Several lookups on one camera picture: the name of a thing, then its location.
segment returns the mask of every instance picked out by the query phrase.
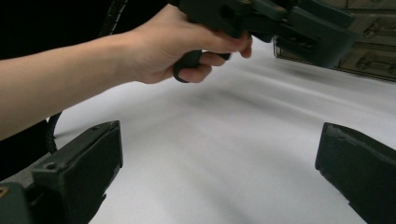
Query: white surface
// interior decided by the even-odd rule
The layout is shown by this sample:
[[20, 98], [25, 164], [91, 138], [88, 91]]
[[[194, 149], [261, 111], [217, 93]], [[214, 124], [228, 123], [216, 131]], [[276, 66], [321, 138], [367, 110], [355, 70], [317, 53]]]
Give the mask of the white surface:
[[396, 148], [395, 84], [277, 59], [258, 40], [201, 84], [119, 86], [64, 111], [60, 146], [120, 120], [124, 166], [92, 224], [364, 221], [315, 169], [324, 122]]

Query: hand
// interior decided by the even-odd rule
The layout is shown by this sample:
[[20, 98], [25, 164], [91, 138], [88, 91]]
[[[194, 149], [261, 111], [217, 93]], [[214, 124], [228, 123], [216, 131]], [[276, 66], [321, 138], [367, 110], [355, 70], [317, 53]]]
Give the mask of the hand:
[[173, 76], [173, 64], [185, 53], [207, 50], [197, 68], [186, 68], [179, 76], [197, 83], [211, 72], [212, 66], [221, 66], [225, 61], [217, 53], [239, 51], [250, 57], [252, 38], [245, 32], [235, 39], [221, 31], [212, 31], [200, 24], [188, 22], [187, 16], [171, 5], [166, 6], [142, 26], [117, 36], [113, 41], [122, 43], [119, 75], [125, 81], [156, 83]]

